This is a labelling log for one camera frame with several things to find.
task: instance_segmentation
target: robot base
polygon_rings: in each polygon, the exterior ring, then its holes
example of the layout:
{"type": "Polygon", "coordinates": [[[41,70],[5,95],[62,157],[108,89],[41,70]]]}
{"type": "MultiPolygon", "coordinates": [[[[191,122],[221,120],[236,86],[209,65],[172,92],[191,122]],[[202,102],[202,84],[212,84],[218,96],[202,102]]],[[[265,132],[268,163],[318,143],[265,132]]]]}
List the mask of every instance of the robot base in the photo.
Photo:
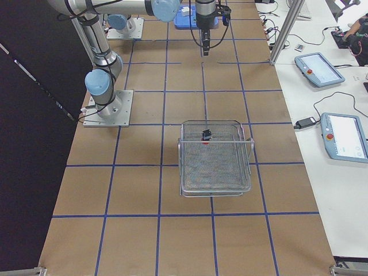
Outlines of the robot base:
{"type": "MultiPolygon", "coordinates": [[[[131,111],[132,111],[132,102],[133,102],[133,90],[123,90],[116,91],[116,97],[119,97],[122,106],[121,110],[114,118],[111,120],[105,120],[100,117],[98,114],[93,114],[88,116],[89,114],[95,113],[97,110],[95,108],[91,108],[87,110],[86,115],[88,117],[85,118],[83,122],[84,127],[128,127],[129,121],[131,119],[131,111]]],[[[94,105],[94,100],[92,97],[90,98],[89,105],[94,105]]]]}
{"type": "Polygon", "coordinates": [[[127,34],[118,33],[115,29],[110,29],[108,33],[108,40],[130,40],[130,39],[141,39],[142,38],[142,32],[143,32],[143,18],[133,18],[136,29],[127,34]]]}

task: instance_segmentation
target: wire mesh basket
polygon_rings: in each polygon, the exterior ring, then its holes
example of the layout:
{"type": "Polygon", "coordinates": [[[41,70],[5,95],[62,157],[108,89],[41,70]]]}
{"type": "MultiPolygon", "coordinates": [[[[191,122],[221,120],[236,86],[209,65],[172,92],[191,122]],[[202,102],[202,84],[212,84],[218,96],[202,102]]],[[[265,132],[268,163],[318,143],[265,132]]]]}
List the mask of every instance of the wire mesh basket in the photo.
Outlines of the wire mesh basket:
{"type": "Polygon", "coordinates": [[[184,122],[178,143],[181,195],[240,196],[249,191],[253,147],[237,121],[184,122]]]}

